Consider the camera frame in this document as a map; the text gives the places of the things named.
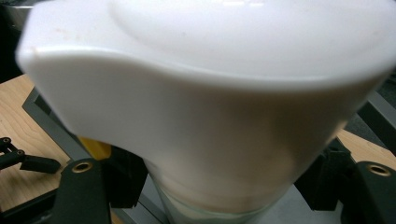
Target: metal frame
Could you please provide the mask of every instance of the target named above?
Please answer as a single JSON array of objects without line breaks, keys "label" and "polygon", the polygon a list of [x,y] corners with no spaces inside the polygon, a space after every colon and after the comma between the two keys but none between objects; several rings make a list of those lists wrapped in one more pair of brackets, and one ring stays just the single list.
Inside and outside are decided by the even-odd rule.
[{"label": "metal frame", "polygon": [[396,109],[378,92],[374,92],[358,114],[396,156]]}]

